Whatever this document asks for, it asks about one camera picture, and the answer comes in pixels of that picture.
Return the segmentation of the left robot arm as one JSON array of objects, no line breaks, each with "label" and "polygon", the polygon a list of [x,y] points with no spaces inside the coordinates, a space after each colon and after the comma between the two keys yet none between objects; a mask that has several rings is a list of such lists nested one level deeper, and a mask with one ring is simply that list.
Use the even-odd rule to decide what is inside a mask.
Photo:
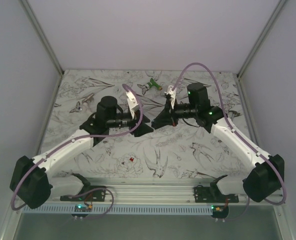
[{"label": "left robot arm", "polygon": [[129,92],[127,103],[128,111],[123,112],[115,97],[104,96],[97,104],[96,112],[68,139],[45,153],[18,159],[10,181],[10,189],[13,192],[11,208],[18,209],[15,206],[17,197],[31,209],[61,197],[86,200],[90,195],[90,184],[83,176],[77,173],[67,178],[54,175],[69,160],[111,137],[109,131],[112,128],[128,128],[128,133],[135,137],[153,132],[147,125],[149,119],[144,117],[139,98]]}]

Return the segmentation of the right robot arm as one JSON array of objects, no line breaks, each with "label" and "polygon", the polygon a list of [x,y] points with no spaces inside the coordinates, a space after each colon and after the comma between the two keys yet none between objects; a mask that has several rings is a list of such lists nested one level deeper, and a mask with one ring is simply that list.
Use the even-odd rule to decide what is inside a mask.
[{"label": "right robot arm", "polygon": [[222,141],[247,169],[245,178],[223,175],[214,180],[209,190],[210,198],[219,203],[227,195],[247,195],[259,203],[277,190],[286,194],[284,159],[262,150],[234,125],[223,109],[211,105],[202,83],[191,83],[186,89],[188,103],[179,104],[177,90],[172,85],[168,86],[164,108],[151,126],[154,129],[175,127],[179,119],[195,119],[200,127]]}]

